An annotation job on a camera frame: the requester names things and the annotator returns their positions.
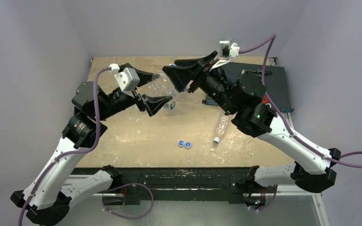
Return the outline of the clear bottle blue cap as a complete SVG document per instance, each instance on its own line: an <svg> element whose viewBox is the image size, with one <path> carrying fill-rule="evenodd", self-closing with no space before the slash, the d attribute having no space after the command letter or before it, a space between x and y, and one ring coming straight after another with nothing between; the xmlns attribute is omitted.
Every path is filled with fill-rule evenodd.
<svg viewBox="0 0 362 226"><path fill-rule="evenodd" d="M214 128L213 142L215 144L219 144L224 140L230 125L230 121L231 117L229 115L220 113Z"/></svg>

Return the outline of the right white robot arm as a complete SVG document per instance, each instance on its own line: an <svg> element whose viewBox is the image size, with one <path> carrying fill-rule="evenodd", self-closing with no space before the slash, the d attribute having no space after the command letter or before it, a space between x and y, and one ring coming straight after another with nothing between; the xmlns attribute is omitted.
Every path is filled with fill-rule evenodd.
<svg viewBox="0 0 362 226"><path fill-rule="evenodd" d="M178 59L163 67L177 91L189 93L201 89L239 131L273 145L293 159L290 164L259 167L246 178L246 186L256 192L271 185L295 184L299 188L321 193L335 184L332 169L341 152L314 144L292 130L283 114L263 103L266 87L257 72L244 69L240 63L218 66L217 52L196 59Z"/></svg>

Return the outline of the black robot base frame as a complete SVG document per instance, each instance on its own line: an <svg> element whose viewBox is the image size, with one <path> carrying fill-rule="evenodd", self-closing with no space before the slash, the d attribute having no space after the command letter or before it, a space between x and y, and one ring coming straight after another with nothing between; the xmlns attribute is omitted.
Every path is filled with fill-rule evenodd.
<svg viewBox="0 0 362 226"><path fill-rule="evenodd" d="M253 167L119 167L116 190L102 193L104 204L139 205L142 201L207 201L264 205L276 186L255 181Z"/></svg>

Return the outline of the dark network switch box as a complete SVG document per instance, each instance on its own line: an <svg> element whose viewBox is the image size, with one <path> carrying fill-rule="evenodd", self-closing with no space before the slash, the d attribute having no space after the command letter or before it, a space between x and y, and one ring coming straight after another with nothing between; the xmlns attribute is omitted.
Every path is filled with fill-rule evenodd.
<svg viewBox="0 0 362 226"><path fill-rule="evenodd" d="M199 87L207 99L229 113L247 106L254 108L259 104L259 98L272 109L292 112L285 69L266 66L264 83L261 81L262 69L262 65L231 62L210 72Z"/></svg>

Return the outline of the green label water bottle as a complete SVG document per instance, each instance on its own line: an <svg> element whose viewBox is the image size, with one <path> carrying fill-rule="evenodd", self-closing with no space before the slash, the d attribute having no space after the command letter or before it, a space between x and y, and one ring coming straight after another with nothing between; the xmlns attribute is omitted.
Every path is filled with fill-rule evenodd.
<svg viewBox="0 0 362 226"><path fill-rule="evenodd" d="M173 116L176 111L176 91L173 89L168 96L171 96L172 99L164 105L165 115Z"/></svg>

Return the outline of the clear bottle white cap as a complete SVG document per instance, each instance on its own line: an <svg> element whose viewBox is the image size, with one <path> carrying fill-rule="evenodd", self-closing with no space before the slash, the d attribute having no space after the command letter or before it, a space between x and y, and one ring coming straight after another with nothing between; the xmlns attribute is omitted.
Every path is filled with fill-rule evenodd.
<svg viewBox="0 0 362 226"><path fill-rule="evenodd" d="M167 74L160 70L153 75L153 80L149 84L150 94L157 96L168 96L174 88Z"/></svg>

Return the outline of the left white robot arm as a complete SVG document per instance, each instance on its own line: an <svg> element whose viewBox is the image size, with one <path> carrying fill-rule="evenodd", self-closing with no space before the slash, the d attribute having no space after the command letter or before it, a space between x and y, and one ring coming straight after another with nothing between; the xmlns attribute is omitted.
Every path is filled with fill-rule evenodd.
<svg viewBox="0 0 362 226"><path fill-rule="evenodd" d="M111 165L95 174L65 185L80 160L92 152L107 130L102 121L137 106L149 116L170 102L172 96L150 97L137 88L159 77L135 69L129 64L111 64L97 72L93 81L78 87L72 102L75 113L62 131L58 145L36 179L24 190L15 191L11 201L21 209L18 224L28 218L40 226L54 226L62 221L78 203L100 192L126 195L138 182L123 182L123 175Z"/></svg>

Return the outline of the blue white bottle cap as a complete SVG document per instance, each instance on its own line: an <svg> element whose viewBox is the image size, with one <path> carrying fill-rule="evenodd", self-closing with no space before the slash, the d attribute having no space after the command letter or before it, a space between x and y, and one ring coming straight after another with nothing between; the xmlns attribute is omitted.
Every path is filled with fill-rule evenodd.
<svg viewBox="0 0 362 226"><path fill-rule="evenodd" d="M186 148L191 148L191 143L190 142L186 142L184 145L185 145Z"/></svg>

